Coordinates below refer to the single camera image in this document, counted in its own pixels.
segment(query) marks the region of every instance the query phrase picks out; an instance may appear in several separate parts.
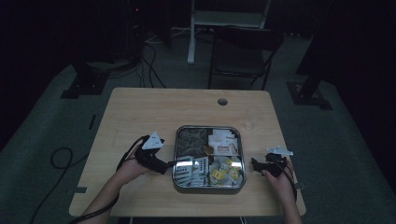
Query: person's right hand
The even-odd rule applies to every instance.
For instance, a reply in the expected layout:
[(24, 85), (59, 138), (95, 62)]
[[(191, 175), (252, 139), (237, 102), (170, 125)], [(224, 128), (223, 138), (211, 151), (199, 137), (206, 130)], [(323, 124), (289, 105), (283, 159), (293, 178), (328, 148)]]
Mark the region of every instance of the person's right hand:
[[(287, 160), (285, 172), (292, 178), (293, 169), (289, 160)], [(283, 172), (278, 177), (274, 177), (266, 170), (262, 170), (262, 174), (267, 178), (268, 182), (270, 182), (276, 196), (282, 203), (295, 203), (293, 188)]]

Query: wooden table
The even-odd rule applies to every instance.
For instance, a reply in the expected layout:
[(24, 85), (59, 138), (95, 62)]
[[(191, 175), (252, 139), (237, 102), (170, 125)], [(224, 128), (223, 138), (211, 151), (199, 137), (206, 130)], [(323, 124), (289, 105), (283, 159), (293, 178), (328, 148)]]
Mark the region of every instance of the wooden table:
[[(219, 105), (218, 99), (227, 105)], [(262, 117), (254, 129), (244, 127), (246, 110), (257, 106)], [(265, 161), (268, 147), (285, 141), (266, 91), (170, 90), (116, 88), (109, 99), (78, 186), (70, 214), (80, 216), (114, 174), (121, 156), (140, 136), (157, 131), (165, 140), (157, 157), (172, 161), (176, 131), (183, 125), (231, 126), (241, 133), (247, 182), (235, 195), (182, 194), (175, 190), (172, 169), (139, 176), (124, 186), (112, 216), (118, 217), (252, 217), (281, 215), (267, 180), (253, 171), (250, 159)], [(305, 206), (300, 191), (300, 214)]]

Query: dark background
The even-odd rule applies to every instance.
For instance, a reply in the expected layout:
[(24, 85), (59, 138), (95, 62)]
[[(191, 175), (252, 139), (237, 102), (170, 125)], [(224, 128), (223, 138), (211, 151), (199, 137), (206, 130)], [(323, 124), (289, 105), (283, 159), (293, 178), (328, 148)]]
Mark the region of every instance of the dark background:
[[(23, 123), (44, 89), (72, 60), (130, 58), (141, 25), (167, 40), (190, 25), (190, 1), (11, 1), (0, 6), (0, 148)], [(251, 1), (197, 1), (197, 8), (254, 11)], [(138, 7), (139, 12), (129, 11)], [(298, 71), (334, 84), (378, 165), (396, 189), (395, 1), (276, 0), (266, 26), (311, 37)]]

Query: gray carpet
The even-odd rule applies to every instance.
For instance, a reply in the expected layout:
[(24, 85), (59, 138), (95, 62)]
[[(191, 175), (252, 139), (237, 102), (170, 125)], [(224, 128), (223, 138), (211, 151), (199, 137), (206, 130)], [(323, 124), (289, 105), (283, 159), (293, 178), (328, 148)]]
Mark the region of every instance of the gray carpet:
[[(210, 35), (199, 34), (210, 39)], [(304, 223), (396, 223), (396, 198), (381, 175), (359, 130), (349, 116), (335, 87), (321, 83), (319, 88), (333, 110), (317, 106), (295, 105), (287, 81), (304, 81), (295, 76), (310, 40), (286, 37), (275, 56), (266, 90), (270, 92), (295, 172), (307, 188), (303, 197), (307, 212)], [(211, 45), (197, 41), (195, 64), (187, 65), (187, 35), (173, 38), (171, 49), (152, 43), (157, 55), (154, 68), (167, 88), (206, 89)], [(145, 48), (150, 61), (151, 48)], [(98, 67), (109, 64), (93, 63)], [(149, 69), (112, 73), (102, 95), (60, 99), (75, 77), (72, 67), (65, 68), (43, 93), (29, 117), (0, 153), (0, 223), (28, 223), (41, 200), (57, 182), (63, 170), (50, 164), (51, 153), (59, 147), (73, 150), (73, 161), (90, 152), (106, 102), (116, 87), (149, 87)], [(153, 77), (156, 88), (160, 83)], [(217, 77), (214, 89), (260, 88), (249, 81)], [(96, 120), (91, 126), (92, 116)], [(55, 159), (67, 164), (63, 151)], [(67, 223), (72, 219), (68, 207), (85, 161), (69, 169), (59, 186), (41, 206), (35, 223)], [(110, 223), (117, 223), (113, 217)], [(282, 223), (281, 217), (247, 217), (247, 223)]]

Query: chair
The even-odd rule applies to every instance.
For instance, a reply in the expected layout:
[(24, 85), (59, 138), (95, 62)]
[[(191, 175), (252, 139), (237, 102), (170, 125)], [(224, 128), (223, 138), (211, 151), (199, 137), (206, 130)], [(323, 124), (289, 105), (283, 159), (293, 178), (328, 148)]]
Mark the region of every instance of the chair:
[(277, 50), (283, 43), (283, 35), (259, 28), (223, 26), (215, 30), (209, 81), (214, 75), (254, 78), (263, 76), (262, 91)]

